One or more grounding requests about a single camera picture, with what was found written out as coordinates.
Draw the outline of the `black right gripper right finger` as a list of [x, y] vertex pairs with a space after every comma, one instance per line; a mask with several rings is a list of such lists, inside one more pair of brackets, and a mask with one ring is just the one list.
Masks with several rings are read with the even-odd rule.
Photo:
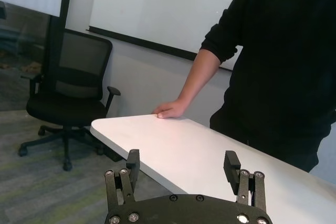
[[230, 183], [237, 202], [248, 205], [251, 195], [251, 206], [266, 210], [265, 174], [256, 171], [250, 173], [241, 168], [241, 163], [234, 151], [226, 151], [223, 169]]

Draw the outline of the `person's right hand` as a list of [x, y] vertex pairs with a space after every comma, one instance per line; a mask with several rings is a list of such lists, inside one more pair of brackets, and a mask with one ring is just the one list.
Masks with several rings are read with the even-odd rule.
[[172, 102], [165, 102], [153, 110], [153, 114], [160, 119], [179, 118], [187, 109], [188, 104], [183, 100], [177, 99]]

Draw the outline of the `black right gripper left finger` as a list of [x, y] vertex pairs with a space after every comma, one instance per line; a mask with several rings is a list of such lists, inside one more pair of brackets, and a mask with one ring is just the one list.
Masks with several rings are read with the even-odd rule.
[[135, 202], [134, 190], [140, 171], [140, 151], [132, 149], [129, 151], [126, 161], [126, 168], [117, 172], [107, 170], [104, 174], [107, 192], [108, 210], [116, 208], [118, 203], [117, 190], [120, 189], [123, 196], [123, 203]]

